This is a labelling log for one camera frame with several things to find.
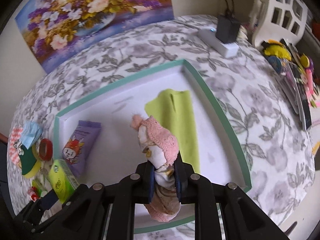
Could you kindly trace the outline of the red tape roll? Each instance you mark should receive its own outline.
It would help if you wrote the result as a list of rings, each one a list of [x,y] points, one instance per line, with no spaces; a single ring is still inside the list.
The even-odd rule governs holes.
[[[42,139],[39,144],[39,158],[42,161],[50,161],[53,156],[53,144],[49,139]]]

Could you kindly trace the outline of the pink lace white sock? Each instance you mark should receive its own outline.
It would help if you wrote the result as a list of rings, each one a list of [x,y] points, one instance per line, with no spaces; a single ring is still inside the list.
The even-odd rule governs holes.
[[[174,161],[179,153],[176,137],[150,116],[132,116],[131,127],[138,132],[140,150],[155,167],[155,193],[145,204],[149,215],[158,222],[169,222],[180,211],[181,204],[175,188]]]

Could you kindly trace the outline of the teal white shallow box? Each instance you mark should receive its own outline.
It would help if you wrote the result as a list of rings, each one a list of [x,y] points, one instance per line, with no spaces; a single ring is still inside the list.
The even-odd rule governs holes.
[[[107,85],[55,117],[54,159],[80,186],[59,213],[65,235],[81,217],[92,239],[195,221],[196,239],[241,224],[251,188],[240,142],[199,72],[185,60]]]

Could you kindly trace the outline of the green tissue pack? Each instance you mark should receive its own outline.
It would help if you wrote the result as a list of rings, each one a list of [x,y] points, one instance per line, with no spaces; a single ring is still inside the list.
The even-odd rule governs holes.
[[[48,180],[59,201],[65,203],[79,186],[67,163],[63,159],[55,159]]]

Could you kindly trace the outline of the green yellow sponge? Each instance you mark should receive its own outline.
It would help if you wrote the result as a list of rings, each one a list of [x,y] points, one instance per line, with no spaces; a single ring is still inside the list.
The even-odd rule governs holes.
[[[27,149],[22,145],[18,155],[21,162],[22,176],[27,179],[36,176],[41,168],[41,162],[35,157],[32,149]]]

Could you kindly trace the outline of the light blue face mask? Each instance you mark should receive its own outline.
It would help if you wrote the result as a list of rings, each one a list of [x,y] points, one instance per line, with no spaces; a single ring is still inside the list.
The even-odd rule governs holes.
[[[29,149],[41,136],[43,128],[37,122],[26,121],[20,137],[22,145]]]

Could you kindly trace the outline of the white power strip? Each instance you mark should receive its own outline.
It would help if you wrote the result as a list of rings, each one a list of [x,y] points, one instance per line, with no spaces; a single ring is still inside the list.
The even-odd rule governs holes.
[[[225,59],[235,57],[238,53],[239,46],[236,42],[223,43],[216,37],[215,28],[203,28],[197,33],[198,37],[209,47],[217,51]]]

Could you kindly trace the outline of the lime green cloth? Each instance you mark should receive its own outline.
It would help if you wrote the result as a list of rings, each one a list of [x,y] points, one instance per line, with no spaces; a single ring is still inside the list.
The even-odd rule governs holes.
[[[144,109],[147,115],[153,116],[177,138],[182,160],[192,165],[196,173],[200,173],[199,146],[190,92],[163,90]]]

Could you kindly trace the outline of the floral painting canvas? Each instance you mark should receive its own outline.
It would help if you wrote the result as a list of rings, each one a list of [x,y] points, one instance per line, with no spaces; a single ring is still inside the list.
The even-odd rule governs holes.
[[[110,36],[174,17],[171,0],[29,0],[15,20],[46,73]]]

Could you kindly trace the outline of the yellow plush toy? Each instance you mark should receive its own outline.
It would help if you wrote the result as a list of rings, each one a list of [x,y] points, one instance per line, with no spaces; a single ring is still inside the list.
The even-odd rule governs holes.
[[[263,47],[263,55],[266,57],[276,56],[280,59],[292,60],[291,53],[281,42],[268,40],[267,42],[263,41],[261,46]]]

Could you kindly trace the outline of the white lattice shelf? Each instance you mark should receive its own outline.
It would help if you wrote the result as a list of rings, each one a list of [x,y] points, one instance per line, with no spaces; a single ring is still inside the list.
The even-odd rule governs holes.
[[[258,26],[253,32],[252,45],[260,47],[268,40],[286,42],[296,45],[303,37],[308,7],[302,0],[255,0],[259,5]]]

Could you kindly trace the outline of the floral fleece blanket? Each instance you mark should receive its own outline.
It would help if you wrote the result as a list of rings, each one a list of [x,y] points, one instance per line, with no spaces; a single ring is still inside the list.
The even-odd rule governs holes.
[[[32,120],[52,136],[55,115],[76,100],[141,70],[186,59],[236,132],[252,178],[249,196],[283,223],[313,185],[311,140],[259,51],[240,39],[236,57],[224,59],[198,38],[201,28],[215,25],[212,16],[180,16],[94,42],[35,84],[17,105],[12,128]]]

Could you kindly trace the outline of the purple cartoon tube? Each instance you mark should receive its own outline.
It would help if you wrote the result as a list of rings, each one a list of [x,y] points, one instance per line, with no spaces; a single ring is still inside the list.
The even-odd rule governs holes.
[[[62,157],[75,177],[83,174],[87,158],[101,128],[100,122],[79,120],[76,129],[65,144]]]

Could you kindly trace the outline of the pink white zigzag sock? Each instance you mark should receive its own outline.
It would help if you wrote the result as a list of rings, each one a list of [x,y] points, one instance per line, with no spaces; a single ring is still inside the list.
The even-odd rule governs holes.
[[[19,168],[22,167],[19,157],[19,153],[21,151],[20,138],[22,131],[22,127],[14,127],[9,138],[9,157],[12,163]]]

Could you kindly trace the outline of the black power adapter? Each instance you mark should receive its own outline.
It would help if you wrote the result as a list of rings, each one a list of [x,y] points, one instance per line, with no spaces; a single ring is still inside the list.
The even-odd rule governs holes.
[[[241,23],[230,15],[220,15],[218,17],[216,38],[224,44],[236,41]]]

